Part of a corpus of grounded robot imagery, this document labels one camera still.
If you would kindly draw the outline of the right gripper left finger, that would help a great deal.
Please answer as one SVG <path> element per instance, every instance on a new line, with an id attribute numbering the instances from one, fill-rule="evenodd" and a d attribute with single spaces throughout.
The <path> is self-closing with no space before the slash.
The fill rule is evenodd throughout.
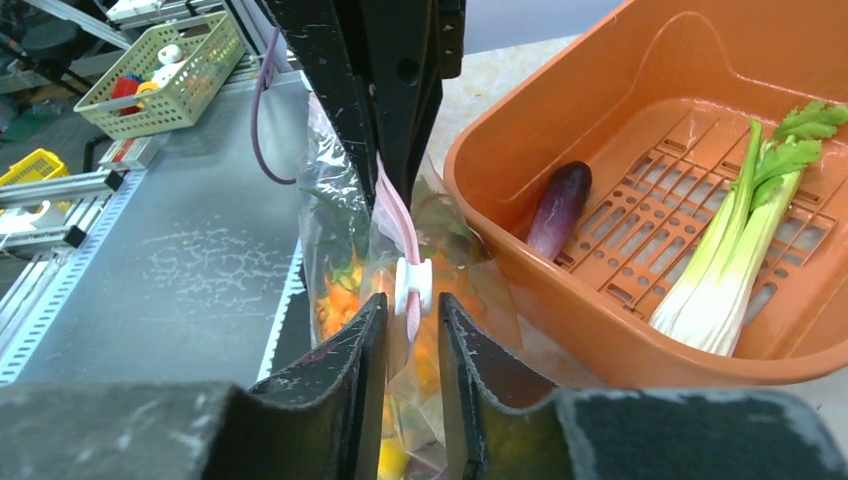
<path id="1" fill-rule="evenodd" d="M 5 479 L 373 479 L 387 299 L 249 389 L 29 384 L 1 391 Z"/>

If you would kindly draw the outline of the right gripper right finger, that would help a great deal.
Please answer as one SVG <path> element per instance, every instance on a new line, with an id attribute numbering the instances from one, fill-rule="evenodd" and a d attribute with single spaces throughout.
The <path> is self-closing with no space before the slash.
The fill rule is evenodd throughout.
<path id="1" fill-rule="evenodd" d="M 815 411 L 764 389 L 574 389 L 439 297 L 450 479 L 843 479 Z"/>

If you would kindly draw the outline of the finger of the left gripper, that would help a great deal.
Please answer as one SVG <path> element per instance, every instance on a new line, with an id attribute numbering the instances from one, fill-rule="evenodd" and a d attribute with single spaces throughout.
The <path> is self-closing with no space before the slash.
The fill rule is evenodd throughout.
<path id="1" fill-rule="evenodd" d="M 463 0 L 360 3 L 373 85 L 377 150 L 405 204 L 443 99 L 443 81 L 462 70 Z"/>
<path id="2" fill-rule="evenodd" d="M 268 0 L 261 9 L 300 62 L 372 207 L 377 141 L 366 99 L 370 59 L 361 3 Z"/>

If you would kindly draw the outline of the yellow bell pepper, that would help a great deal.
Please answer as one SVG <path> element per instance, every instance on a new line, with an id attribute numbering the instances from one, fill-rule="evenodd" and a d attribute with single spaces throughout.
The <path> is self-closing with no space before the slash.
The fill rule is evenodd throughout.
<path id="1" fill-rule="evenodd" d="M 377 470 L 378 480 L 403 479 L 408 464 L 409 456 L 396 437 L 381 440 Z"/>

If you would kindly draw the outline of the orange pineapple toy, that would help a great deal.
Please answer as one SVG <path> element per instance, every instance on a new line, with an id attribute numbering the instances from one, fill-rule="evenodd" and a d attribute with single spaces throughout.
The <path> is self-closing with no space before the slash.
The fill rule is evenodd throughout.
<path id="1" fill-rule="evenodd" d="M 364 260 L 356 250 L 344 258 L 318 262 L 311 284 L 314 344 L 338 333 L 358 311 Z"/>

